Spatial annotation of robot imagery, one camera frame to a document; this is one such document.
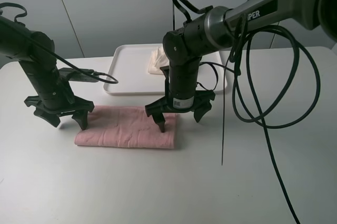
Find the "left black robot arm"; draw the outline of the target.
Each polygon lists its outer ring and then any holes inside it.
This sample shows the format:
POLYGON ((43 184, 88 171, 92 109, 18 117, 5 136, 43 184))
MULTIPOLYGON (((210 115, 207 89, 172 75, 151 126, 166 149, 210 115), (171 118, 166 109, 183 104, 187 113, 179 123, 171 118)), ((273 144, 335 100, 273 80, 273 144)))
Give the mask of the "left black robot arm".
POLYGON ((44 33, 1 17, 1 55, 19 62, 37 93, 27 97, 25 105, 34 106, 34 115, 54 127, 60 117, 70 115, 84 130, 94 104, 74 95, 68 78, 57 69, 54 51, 54 42, 44 33))

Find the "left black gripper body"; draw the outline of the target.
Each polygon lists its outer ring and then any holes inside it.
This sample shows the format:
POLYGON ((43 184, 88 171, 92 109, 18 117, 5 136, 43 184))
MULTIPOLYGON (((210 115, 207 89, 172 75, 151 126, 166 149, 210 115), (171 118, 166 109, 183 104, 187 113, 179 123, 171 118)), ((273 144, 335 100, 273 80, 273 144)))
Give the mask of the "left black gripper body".
POLYGON ((88 101, 77 96, 75 96, 75 103, 57 105, 56 108, 47 107, 39 96, 28 96, 24 100, 24 104, 27 107, 34 106, 36 109, 51 115, 60 115, 63 113, 72 114, 72 112, 79 112, 82 110, 91 113, 94 109, 94 103, 92 101, 88 101))

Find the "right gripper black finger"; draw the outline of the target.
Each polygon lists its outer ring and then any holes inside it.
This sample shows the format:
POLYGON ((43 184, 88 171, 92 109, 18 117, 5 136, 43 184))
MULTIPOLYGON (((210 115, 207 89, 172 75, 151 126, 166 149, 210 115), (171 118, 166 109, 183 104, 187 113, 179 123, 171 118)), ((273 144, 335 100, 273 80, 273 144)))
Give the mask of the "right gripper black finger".
POLYGON ((194 119, 197 123, 200 122, 202 117, 212 109, 212 105, 209 100, 202 102, 194 109, 194 119))
POLYGON ((162 113, 156 113, 152 115, 154 122, 158 125, 160 132, 165 132, 165 118, 162 113))

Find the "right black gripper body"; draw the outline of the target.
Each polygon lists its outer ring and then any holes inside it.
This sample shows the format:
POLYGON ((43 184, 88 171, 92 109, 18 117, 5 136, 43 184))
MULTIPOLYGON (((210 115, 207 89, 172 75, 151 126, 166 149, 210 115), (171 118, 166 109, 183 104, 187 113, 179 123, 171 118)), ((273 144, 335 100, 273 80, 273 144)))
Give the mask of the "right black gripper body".
POLYGON ((164 97, 146 105, 145 112, 148 116, 155 114, 195 112, 214 99, 215 93, 212 90, 197 90, 194 96, 188 99, 174 98, 170 91, 168 91, 164 97))

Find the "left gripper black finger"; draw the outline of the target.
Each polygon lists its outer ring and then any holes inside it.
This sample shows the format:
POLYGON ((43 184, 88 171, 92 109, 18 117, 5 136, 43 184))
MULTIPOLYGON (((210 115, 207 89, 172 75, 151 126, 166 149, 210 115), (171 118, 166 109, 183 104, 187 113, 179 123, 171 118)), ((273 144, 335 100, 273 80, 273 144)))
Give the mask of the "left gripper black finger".
POLYGON ((78 123, 81 130, 85 130, 87 128, 88 125, 87 118, 88 118, 88 111, 86 110, 75 111, 72 115, 72 119, 78 123))
POLYGON ((61 123, 61 120, 59 119, 58 115, 56 114, 50 114, 50 113, 47 113, 43 110, 40 110, 40 109, 36 109, 34 111, 34 115, 36 117, 39 117, 43 120, 45 120, 46 122, 48 122, 49 124, 51 124, 53 127, 58 127, 59 124, 61 123))

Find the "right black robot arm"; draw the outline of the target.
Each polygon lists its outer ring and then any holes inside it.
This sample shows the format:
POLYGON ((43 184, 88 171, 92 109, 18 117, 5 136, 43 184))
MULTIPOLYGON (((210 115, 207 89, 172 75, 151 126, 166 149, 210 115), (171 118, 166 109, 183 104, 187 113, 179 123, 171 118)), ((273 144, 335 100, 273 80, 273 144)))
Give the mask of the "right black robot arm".
POLYGON ((196 8, 188 0, 173 0, 186 17, 179 29, 167 32, 163 49, 169 65, 162 67, 165 95, 147 105, 145 112, 160 131, 165 130, 166 113, 193 112, 201 118, 211 109, 212 90, 198 91, 197 75, 204 55, 230 48, 234 75, 240 74, 243 50, 249 50, 253 36, 259 32, 276 33, 287 38, 299 61, 303 46, 277 22, 293 19, 307 30, 318 26, 336 39, 336 0, 247 0, 236 8, 207 6, 196 8))

